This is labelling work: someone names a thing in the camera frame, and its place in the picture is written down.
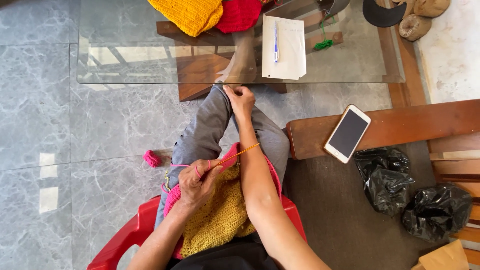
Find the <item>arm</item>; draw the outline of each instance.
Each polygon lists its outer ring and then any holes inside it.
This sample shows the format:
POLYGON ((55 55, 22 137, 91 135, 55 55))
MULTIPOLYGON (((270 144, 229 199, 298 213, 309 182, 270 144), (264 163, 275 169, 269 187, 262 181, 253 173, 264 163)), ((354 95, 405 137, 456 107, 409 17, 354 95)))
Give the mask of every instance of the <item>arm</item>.
MULTIPOLYGON (((253 93, 237 87, 239 97, 224 88, 232 103, 239 127, 240 146, 246 149, 257 144, 252 125, 253 93)), ((240 156, 241 186, 248 217, 257 229, 265 249, 280 268, 286 270, 330 270, 302 239, 283 210, 263 152, 255 147, 240 156)))
MULTIPOLYGON (((212 160, 215 167, 220 160, 212 160)), ((208 162, 197 160, 179 174, 181 198, 175 203, 158 228, 145 240, 138 252, 133 256, 127 270, 163 270, 172 258, 173 250, 185 230, 190 217, 204 205, 210 197, 215 178, 222 169, 218 166, 207 172, 208 162), (197 167, 201 181, 195 172, 197 167)))

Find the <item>gray pants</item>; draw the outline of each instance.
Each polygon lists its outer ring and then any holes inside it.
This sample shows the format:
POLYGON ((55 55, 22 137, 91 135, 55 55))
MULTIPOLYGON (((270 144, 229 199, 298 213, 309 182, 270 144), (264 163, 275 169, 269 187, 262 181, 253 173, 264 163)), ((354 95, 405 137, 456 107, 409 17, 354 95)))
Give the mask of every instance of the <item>gray pants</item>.
MULTIPOLYGON (((267 86, 261 85, 260 88, 265 91, 267 86)), ((175 143, 172 164, 190 165, 196 160, 218 159, 222 151, 218 143, 232 116, 238 130, 230 100, 224 93, 222 85, 213 86, 210 94, 199 106, 192 122, 175 143)), ((288 137, 257 107, 252 110, 252 123, 260 147, 275 168, 282 184, 290 150, 288 137)), ((173 188, 179 183, 178 175, 183 169, 185 167, 170 167, 167 175, 170 178, 169 188, 173 188)), ((168 193, 162 193, 155 228, 163 221, 167 195, 168 193)))

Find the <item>brown paper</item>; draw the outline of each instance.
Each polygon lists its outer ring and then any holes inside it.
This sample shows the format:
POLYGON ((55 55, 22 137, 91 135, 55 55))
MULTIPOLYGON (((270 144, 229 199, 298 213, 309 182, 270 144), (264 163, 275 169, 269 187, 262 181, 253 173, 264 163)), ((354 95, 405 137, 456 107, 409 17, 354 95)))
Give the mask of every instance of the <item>brown paper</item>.
POLYGON ((462 243, 456 240, 420 257, 412 270, 469 270, 469 266, 462 243))

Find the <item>phone screen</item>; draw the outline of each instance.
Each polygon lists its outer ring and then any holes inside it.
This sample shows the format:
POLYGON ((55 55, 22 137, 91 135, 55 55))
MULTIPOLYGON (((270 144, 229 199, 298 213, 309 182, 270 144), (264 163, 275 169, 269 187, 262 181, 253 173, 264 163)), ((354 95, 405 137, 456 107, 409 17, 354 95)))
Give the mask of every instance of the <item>phone screen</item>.
POLYGON ((368 123, 360 116, 352 112, 352 110, 348 110, 342 123, 336 129, 332 139, 330 139, 329 144, 348 158, 355 150, 354 148, 367 125, 368 123))

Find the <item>black plastic bag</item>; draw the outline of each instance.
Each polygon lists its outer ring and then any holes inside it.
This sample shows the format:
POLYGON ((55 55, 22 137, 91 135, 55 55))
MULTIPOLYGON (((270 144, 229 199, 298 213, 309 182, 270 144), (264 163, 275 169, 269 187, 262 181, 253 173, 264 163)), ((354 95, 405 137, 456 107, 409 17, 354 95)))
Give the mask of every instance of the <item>black plastic bag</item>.
POLYGON ((410 161, 397 149, 382 147, 359 151, 355 164, 363 178, 365 195, 375 211, 391 217, 407 205, 410 161))
POLYGON ((463 229, 472 211, 472 196, 452 184, 415 191, 415 198, 402 216, 405 229, 413 236, 436 242, 463 229))

